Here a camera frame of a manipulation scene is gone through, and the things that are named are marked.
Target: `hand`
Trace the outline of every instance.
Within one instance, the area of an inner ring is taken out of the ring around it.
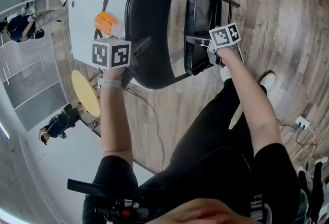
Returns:
[[[103,78],[110,80],[121,80],[121,76],[125,68],[118,68],[114,70],[104,70]]]
[[[230,57],[235,57],[235,53],[234,51],[230,48],[230,47],[223,47],[223,48],[219,48],[216,51],[216,54],[222,58],[222,62],[226,65],[227,64],[227,60]]]

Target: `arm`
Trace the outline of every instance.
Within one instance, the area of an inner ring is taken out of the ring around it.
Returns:
[[[282,143],[273,107],[246,66],[229,48],[221,48],[217,55],[227,65],[242,104],[254,154],[272,143]]]
[[[121,79],[124,69],[104,71],[106,79]],[[118,156],[133,165],[128,118],[121,89],[101,87],[101,143],[103,156]]]
[[[31,22],[26,26],[26,28],[24,29],[23,33],[22,33],[22,38],[26,37],[27,34],[29,33],[30,29],[32,28],[34,23],[34,19],[31,20]]]

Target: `white cube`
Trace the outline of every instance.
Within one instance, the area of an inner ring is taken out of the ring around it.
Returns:
[[[102,69],[117,69],[130,65],[132,43],[111,38],[101,38],[92,42],[90,62],[87,64]]]

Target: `person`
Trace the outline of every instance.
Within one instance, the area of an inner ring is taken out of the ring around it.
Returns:
[[[324,192],[321,182],[321,170],[323,164],[325,164],[327,161],[328,157],[322,157],[321,159],[315,161],[312,192],[308,189],[305,168],[303,166],[300,166],[298,168],[299,184],[301,189],[305,192],[308,202],[308,210],[306,212],[305,223],[318,223],[319,213],[324,202]]]
[[[39,140],[45,145],[50,138],[66,138],[65,130],[76,126],[76,122],[81,119],[84,110],[72,108],[71,104],[64,107],[59,115],[50,119],[50,122],[39,130]]]
[[[28,8],[29,4],[26,3],[20,15],[14,17],[10,22],[7,22],[7,18],[0,22],[1,33],[7,33],[10,39],[16,42],[33,39],[36,33],[43,31],[45,25],[58,20],[67,13],[67,9],[58,9],[27,15]]]
[[[275,74],[265,75],[259,85],[232,47],[216,53],[226,65],[220,69],[224,88],[181,138],[169,166],[139,187],[161,189],[167,198],[149,223],[252,224],[262,217],[262,223],[294,223],[298,178],[266,97]],[[103,78],[119,82],[122,72],[105,71]],[[93,183],[114,191],[137,188],[122,91],[107,85],[100,94],[103,158]],[[244,113],[229,129],[240,103]],[[83,223],[106,223],[95,208],[110,207],[110,201],[86,195]],[[153,204],[163,201],[156,197]],[[254,212],[257,202],[263,205],[262,214]]]

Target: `sneaker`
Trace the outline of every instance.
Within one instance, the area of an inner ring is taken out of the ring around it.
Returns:
[[[220,68],[220,76],[223,82],[231,78],[231,74],[227,66],[225,66],[224,68]]]
[[[269,91],[274,85],[275,81],[276,81],[276,75],[274,74],[274,72],[270,72],[262,78],[260,85],[263,85],[266,91]]]
[[[327,156],[324,156],[324,157],[322,157],[321,159],[318,159],[317,161],[315,161],[315,163],[314,164],[317,164],[317,163],[322,163],[322,164],[324,164],[324,163],[327,163],[327,161],[328,161],[328,157]]]
[[[298,168],[298,172],[300,171],[306,172],[305,168],[302,165]]]

